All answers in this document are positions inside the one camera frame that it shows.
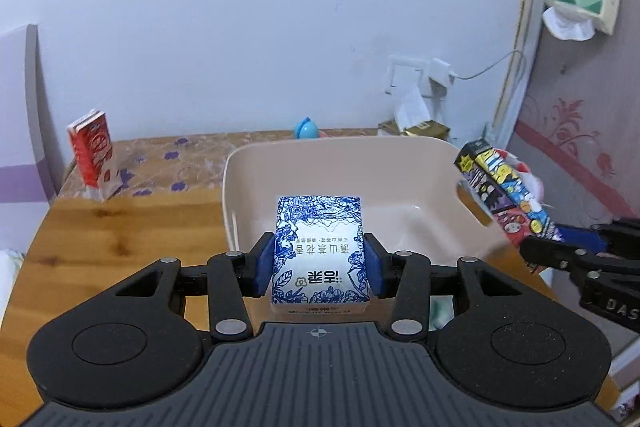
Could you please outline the blue white tissue pack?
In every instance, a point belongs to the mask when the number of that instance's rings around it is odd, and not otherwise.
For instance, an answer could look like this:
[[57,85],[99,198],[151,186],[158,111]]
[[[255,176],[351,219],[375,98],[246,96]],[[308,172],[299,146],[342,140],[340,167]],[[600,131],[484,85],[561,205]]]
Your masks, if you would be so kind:
[[357,196],[282,196],[277,207],[271,309],[357,314],[370,303]]

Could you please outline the white door frame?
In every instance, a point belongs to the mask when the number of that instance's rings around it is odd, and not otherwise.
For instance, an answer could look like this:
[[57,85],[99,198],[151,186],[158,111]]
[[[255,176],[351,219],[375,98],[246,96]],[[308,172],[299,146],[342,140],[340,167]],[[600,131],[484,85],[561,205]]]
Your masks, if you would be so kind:
[[521,0],[520,17],[514,40],[515,52],[510,56],[508,75],[496,109],[492,131],[495,143],[506,148],[514,132],[518,114],[533,72],[542,26],[544,0]]

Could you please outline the white wall socket plate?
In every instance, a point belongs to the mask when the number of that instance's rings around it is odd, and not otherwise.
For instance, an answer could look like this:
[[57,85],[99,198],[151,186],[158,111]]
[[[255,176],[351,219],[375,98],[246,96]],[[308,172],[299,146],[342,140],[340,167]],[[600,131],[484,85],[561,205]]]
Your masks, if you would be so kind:
[[390,55],[387,59],[385,93],[392,95],[397,88],[420,88],[429,64],[430,62],[423,58]]

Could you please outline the white purple headboard panel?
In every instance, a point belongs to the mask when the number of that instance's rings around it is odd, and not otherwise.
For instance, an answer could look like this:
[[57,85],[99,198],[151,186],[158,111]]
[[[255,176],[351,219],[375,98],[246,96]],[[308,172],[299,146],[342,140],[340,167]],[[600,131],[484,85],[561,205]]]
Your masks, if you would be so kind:
[[1,35],[1,247],[29,250],[55,198],[38,113],[37,27]]

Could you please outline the colourful cartoon card box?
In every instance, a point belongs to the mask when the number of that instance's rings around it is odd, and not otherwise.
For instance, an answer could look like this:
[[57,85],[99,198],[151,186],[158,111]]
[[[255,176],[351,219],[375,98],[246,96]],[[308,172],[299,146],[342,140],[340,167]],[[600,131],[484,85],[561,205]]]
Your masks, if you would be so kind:
[[454,165],[514,246],[527,236],[562,239],[560,229],[525,183],[532,173],[513,155],[479,139],[462,147]]

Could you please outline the red white milk carton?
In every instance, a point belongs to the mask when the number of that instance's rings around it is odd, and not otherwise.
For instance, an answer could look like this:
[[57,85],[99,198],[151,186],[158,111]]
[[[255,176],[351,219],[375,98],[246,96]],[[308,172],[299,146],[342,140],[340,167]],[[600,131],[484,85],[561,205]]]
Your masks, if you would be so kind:
[[93,109],[66,128],[86,192],[105,202],[122,186],[103,110]]

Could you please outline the white charger plug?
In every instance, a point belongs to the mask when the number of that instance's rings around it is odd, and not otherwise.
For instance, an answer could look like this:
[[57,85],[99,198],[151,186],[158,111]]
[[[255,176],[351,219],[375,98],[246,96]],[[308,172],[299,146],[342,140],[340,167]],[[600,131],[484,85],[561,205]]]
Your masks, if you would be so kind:
[[440,58],[433,58],[428,65],[428,79],[448,89],[454,83],[451,65]]

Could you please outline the beige plastic storage bin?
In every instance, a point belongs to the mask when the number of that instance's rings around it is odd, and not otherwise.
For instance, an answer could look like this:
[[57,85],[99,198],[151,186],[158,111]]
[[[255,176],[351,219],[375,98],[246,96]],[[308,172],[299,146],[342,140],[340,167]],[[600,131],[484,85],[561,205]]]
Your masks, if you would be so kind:
[[361,200],[363,228],[389,251],[415,251],[435,265],[508,251],[499,225],[464,195],[457,155],[447,142],[400,136],[243,146],[222,180],[228,246],[247,251],[273,231],[283,195],[350,195]]

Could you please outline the blue round toy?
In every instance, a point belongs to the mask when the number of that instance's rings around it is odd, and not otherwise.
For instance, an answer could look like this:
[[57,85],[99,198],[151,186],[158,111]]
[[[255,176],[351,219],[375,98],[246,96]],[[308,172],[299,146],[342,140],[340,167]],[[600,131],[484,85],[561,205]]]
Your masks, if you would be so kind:
[[320,136],[320,129],[309,117],[299,121],[294,129],[294,138],[296,140],[318,139]]

